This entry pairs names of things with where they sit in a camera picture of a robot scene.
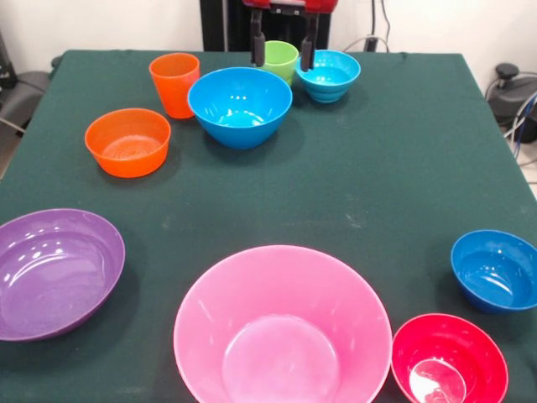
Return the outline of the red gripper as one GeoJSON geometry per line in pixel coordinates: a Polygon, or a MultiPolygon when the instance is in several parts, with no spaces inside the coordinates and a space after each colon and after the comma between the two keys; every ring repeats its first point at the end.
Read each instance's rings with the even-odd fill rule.
{"type": "Polygon", "coordinates": [[[315,47],[319,25],[318,13],[332,13],[337,0],[242,0],[245,6],[252,9],[250,18],[251,62],[262,67],[265,62],[265,36],[262,31],[262,9],[291,7],[306,11],[306,34],[301,44],[302,71],[312,70],[315,61],[315,47]]]}

